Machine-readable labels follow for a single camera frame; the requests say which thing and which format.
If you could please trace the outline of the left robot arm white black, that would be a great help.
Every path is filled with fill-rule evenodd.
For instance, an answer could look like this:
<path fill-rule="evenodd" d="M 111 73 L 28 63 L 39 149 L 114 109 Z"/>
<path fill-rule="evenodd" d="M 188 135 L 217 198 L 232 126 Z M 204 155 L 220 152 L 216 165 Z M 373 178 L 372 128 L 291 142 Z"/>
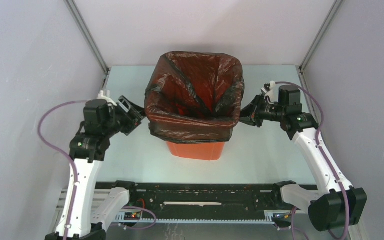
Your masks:
<path fill-rule="evenodd" d="M 120 210 L 133 208 L 138 202 L 136 192 L 114 187 L 97 210 L 92 210 L 97 177 L 110 139 L 119 133 L 132 133 L 145 118 L 145 110 L 124 96 L 113 101 L 101 94 L 81 103 L 84 120 L 69 144 L 69 152 L 45 140 L 41 126 L 37 129 L 41 141 L 61 153 L 70 168 L 64 208 L 55 231 L 45 236 L 47 240 L 104 240 Z"/>

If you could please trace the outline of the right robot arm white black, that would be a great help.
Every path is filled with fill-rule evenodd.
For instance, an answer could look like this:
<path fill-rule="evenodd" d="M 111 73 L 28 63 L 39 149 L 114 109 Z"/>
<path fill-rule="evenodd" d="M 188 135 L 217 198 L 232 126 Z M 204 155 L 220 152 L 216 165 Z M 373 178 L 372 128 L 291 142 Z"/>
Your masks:
<path fill-rule="evenodd" d="M 282 82 L 275 101 L 275 86 L 276 82 L 265 84 L 261 94 L 241 110 L 239 121 L 258 128 L 264 121 L 278 122 L 303 155 L 317 192 L 293 181 L 279 182 L 274 185 L 271 204 L 277 209 L 292 205 L 304 211 L 320 232 L 357 225 L 368 200 L 366 192 L 355 188 L 335 163 L 321 136 L 322 124 L 311 113 L 303 112 L 301 94 L 305 90 Z"/>

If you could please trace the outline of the black plastic trash bag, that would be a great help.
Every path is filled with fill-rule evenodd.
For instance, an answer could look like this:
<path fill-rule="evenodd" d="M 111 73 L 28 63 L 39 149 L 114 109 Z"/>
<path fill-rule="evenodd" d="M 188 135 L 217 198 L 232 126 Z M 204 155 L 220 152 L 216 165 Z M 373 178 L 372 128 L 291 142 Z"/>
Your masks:
<path fill-rule="evenodd" d="M 239 123 L 243 65 L 225 53 L 160 56 L 145 90 L 150 134 L 176 144 L 227 142 Z"/>

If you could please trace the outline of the orange plastic trash bin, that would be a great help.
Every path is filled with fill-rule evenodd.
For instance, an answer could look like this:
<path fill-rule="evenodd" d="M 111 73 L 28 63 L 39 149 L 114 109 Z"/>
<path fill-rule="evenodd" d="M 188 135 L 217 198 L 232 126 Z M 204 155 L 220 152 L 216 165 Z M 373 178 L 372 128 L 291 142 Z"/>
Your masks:
<path fill-rule="evenodd" d="M 225 147 L 225 142 L 180 144 L 167 141 L 166 144 L 173 156 L 204 161 L 218 160 Z"/>

